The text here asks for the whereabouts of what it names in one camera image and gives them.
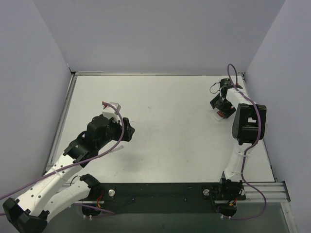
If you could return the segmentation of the white red remote control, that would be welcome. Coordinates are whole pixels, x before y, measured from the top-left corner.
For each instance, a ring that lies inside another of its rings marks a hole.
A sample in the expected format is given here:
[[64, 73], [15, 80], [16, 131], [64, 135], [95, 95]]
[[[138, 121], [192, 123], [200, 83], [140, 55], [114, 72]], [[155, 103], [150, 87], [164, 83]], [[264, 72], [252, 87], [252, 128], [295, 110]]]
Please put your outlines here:
[[225, 119], [225, 115], [221, 111], [214, 112], [212, 115], [213, 119], [217, 122], [222, 121]]

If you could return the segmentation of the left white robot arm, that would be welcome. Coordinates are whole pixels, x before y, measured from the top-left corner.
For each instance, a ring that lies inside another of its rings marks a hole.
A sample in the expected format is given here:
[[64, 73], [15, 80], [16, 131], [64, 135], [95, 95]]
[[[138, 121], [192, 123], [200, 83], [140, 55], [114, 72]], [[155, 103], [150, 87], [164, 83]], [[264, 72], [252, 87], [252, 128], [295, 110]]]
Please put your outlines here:
[[42, 180], [16, 199], [8, 198], [3, 203], [7, 220], [20, 233], [41, 233], [55, 215], [76, 201], [102, 195], [101, 183], [90, 174], [82, 175], [77, 183], [63, 191], [59, 189], [98, 156], [105, 145], [111, 141], [129, 142], [134, 132], [126, 117], [122, 121], [103, 115], [94, 117]]

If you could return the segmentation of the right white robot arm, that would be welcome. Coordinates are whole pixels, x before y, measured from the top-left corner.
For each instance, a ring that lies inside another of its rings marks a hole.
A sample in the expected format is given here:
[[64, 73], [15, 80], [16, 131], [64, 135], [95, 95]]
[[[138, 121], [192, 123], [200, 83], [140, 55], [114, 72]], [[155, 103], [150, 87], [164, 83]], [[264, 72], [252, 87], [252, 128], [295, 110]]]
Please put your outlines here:
[[232, 137], [235, 139], [229, 163], [221, 177], [220, 193], [223, 198], [233, 198], [242, 194], [242, 175], [248, 158], [255, 145], [265, 133], [265, 105], [254, 103], [240, 85], [234, 85], [229, 78], [218, 83], [218, 94], [210, 101], [216, 110], [216, 121], [234, 116]]

